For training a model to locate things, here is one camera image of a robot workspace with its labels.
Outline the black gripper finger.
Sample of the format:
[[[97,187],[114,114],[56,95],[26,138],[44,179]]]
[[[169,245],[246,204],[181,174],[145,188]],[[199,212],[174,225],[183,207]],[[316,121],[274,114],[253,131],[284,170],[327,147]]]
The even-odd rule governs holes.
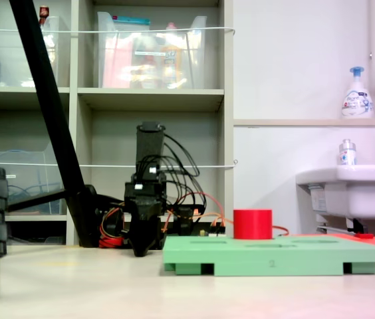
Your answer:
[[[145,257],[149,250],[161,249],[161,220],[132,218],[130,222],[130,244],[136,257]]]

